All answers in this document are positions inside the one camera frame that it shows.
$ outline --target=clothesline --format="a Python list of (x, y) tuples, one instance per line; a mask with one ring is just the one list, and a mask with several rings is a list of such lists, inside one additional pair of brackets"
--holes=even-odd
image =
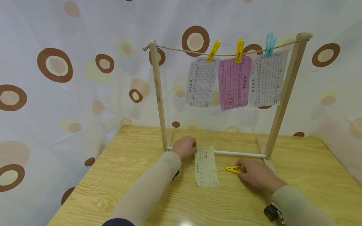
[[(283, 46), (287, 46), (287, 45), (290, 45), (290, 44), (293, 44), (293, 43), (296, 43), (296, 42), (299, 42), (299, 39), (293, 41), (293, 42), (289, 42), (287, 44), (283, 44), (281, 46), (276, 46), (274, 47), (274, 49), (277, 49), (277, 48), (281, 48)], [(164, 48), (164, 49), (168, 49), (168, 50), (176, 50), (176, 51), (180, 51), (180, 52), (186, 52), (186, 53), (192, 53), (192, 54), (200, 54), (200, 55), (204, 55), (204, 56), (208, 56), (209, 54), (205, 54), (205, 53), (202, 53), (202, 52), (195, 52), (195, 51), (191, 51), (191, 50), (181, 50), (181, 49), (176, 49), (176, 48), (171, 48), (171, 47), (166, 47), (166, 46), (159, 46), (159, 45), (156, 45), (156, 47), (159, 47), (159, 48)], [(150, 48), (150, 45), (147, 45), (145, 47), (143, 47), (143, 51), (146, 51)], [(258, 50), (258, 51), (254, 51), (254, 52), (248, 52), (248, 53), (244, 53), (243, 56), (245, 55), (248, 55), (248, 54), (254, 54), (254, 53), (258, 53), (258, 52), (264, 52), (266, 50)], [(215, 56), (236, 56), (235, 54), (226, 54), (226, 55), (215, 55)]]

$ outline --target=person's left hand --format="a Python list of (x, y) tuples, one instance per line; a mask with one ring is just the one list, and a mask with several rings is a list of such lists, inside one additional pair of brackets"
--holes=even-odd
[(191, 136), (183, 137), (177, 140), (170, 150), (178, 154), (181, 160), (185, 160), (190, 157), (192, 154), (197, 152), (197, 143), (196, 138)]

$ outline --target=white paper slip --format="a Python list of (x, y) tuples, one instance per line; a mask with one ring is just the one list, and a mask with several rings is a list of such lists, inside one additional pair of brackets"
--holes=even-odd
[(188, 76), (188, 91), (185, 106), (208, 107), (211, 102), (220, 58), (213, 58), (209, 63), (207, 57), (200, 57), (191, 63)]
[(197, 149), (197, 152), (195, 153), (195, 178), (197, 186), (219, 186), (213, 147)]
[(288, 51), (260, 55), (252, 60), (249, 82), (249, 103), (255, 107), (279, 105)]

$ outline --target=polka dot fabric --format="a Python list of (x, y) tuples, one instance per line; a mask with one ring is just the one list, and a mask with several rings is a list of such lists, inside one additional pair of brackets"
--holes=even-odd
[[(207, 7), (201, 1), (170, 1), (165, 7), (140, 0), (5, 4), (0, 23), (6, 34), (0, 42), (3, 224), (47, 225), (120, 127), (159, 127), (152, 61), (149, 50), (142, 50), (153, 38), (160, 46), (204, 54), (220, 40), (218, 54), (233, 54), (239, 38), (245, 40), (243, 53), (264, 49), (270, 23), (276, 45), (295, 40), (299, 31), (314, 32), (280, 134), (316, 137), (349, 172), (361, 172), (354, 153), (362, 146), (362, 22), (350, 15), (358, 15), (362, 2), (344, 4), (343, 10), (323, 1), (293, 4), (288, 10), (280, 1), (263, 1), (260, 7), (256, 0), (214, 1)], [(296, 24), (293, 15), (301, 8), (313, 13)], [(270, 9), (274, 17), (265, 19)], [(258, 16), (251, 20), (253, 13)], [(288, 50), (290, 59), (293, 47), (274, 51)], [(268, 134), (277, 106), (222, 112), (218, 82), (209, 107), (186, 106), (189, 66), (198, 57), (157, 48), (168, 129)], [(352, 176), (362, 181), (361, 174)], [(45, 206), (49, 211), (30, 214)]]

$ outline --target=paper slip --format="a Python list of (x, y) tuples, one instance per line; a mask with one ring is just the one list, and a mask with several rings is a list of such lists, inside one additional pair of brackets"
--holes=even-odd
[(198, 148), (195, 153), (195, 178), (197, 186), (219, 186), (213, 147)]
[(219, 90), (221, 111), (248, 105), (251, 58), (244, 56), (240, 63), (235, 58), (221, 60)]
[(252, 60), (249, 100), (255, 107), (279, 105), (288, 51), (274, 52), (271, 57)]
[(200, 57), (190, 66), (185, 106), (208, 107), (211, 102), (220, 58), (214, 57), (210, 63), (206, 59)]

